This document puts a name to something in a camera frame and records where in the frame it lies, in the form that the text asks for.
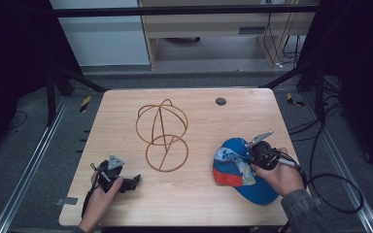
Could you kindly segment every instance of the white wall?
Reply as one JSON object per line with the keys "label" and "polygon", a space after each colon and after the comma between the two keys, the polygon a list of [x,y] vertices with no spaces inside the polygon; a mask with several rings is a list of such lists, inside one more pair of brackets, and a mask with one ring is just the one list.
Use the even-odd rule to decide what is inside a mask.
{"label": "white wall", "polygon": [[[54,9],[138,7],[136,0],[51,0]],[[80,66],[149,65],[140,17],[65,17],[59,22]]]}

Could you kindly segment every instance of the cap brim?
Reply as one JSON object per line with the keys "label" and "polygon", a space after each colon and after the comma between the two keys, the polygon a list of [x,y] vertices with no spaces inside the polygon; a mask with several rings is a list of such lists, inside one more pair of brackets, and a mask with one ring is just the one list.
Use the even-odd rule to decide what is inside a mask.
{"label": "cap brim", "polygon": [[255,180],[254,185],[235,186],[235,189],[257,205],[267,205],[278,197],[278,193],[266,180],[261,177],[255,177]]}

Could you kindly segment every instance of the floor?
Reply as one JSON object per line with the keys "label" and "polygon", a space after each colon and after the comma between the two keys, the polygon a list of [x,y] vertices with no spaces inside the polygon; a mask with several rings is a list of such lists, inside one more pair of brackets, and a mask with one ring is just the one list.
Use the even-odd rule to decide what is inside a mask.
{"label": "floor", "polygon": [[[293,50],[294,40],[287,50]],[[269,83],[292,69],[292,63],[283,68],[267,65],[255,38],[201,38],[161,39],[153,71],[125,71],[119,75],[87,75],[95,83],[110,88],[176,88],[176,87],[257,87]],[[353,215],[334,211],[322,204],[322,210],[342,232],[373,232],[373,163],[365,162],[363,151],[355,132],[342,117],[342,107],[336,98],[328,98],[325,130],[318,139],[316,150],[314,138],[319,131],[316,124],[300,133],[295,133],[302,124],[315,120],[314,91],[298,93],[294,88],[298,77],[274,89],[288,131],[300,159],[308,167],[314,155],[314,175],[321,173],[340,174],[356,183],[365,197],[364,208]],[[337,83],[336,78],[328,80]],[[71,98],[57,95],[58,106],[64,106],[62,118],[57,123],[50,143],[41,145],[43,135],[48,135],[46,91],[39,89],[25,95],[18,102],[18,112],[0,142],[0,216],[9,205],[15,212],[8,215],[6,229],[9,232],[57,232],[69,231],[72,227],[59,225],[57,218],[61,206],[59,198],[65,198],[76,166],[85,148],[88,130],[96,116],[102,93],[96,93],[80,83],[74,83],[76,91]],[[294,102],[288,101],[288,94]],[[91,96],[84,113],[79,108],[85,97]],[[36,149],[42,157],[35,159]],[[24,171],[31,177],[25,180]],[[352,210],[358,197],[349,185],[334,179],[317,181],[324,200],[336,207]],[[14,190],[23,190],[11,198]]]}

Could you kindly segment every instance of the hand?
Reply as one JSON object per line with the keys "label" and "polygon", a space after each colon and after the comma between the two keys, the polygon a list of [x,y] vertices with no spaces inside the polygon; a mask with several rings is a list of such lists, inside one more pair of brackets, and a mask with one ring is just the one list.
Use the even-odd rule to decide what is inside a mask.
{"label": "hand", "polygon": [[[288,153],[286,148],[280,148],[278,151]],[[258,176],[264,178],[283,197],[296,190],[304,189],[299,172],[286,164],[279,162],[271,171],[263,170],[254,164],[251,166]]]}
{"label": "hand", "polygon": [[[96,172],[91,177],[91,183],[95,180]],[[122,185],[123,178],[118,177],[109,191],[104,192],[104,189],[99,185],[93,190],[92,195],[87,203],[85,214],[79,227],[84,232],[93,232],[98,225],[101,218],[107,213],[111,203],[114,201],[120,186]]]}

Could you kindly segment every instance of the person's right hand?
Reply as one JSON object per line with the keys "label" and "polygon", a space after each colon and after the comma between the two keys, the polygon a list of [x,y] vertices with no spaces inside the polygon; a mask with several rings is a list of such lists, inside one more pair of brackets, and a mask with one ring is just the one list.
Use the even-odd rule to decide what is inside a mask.
{"label": "person's right hand", "polygon": [[[280,148],[278,151],[288,153],[286,148]],[[286,164],[279,162],[271,171],[264,170],[254,164],[251,166],[255,170],[257,176],[264,178],[274,190],[283,197],[296,190],[304,189],[304,184],[299,172]]]}

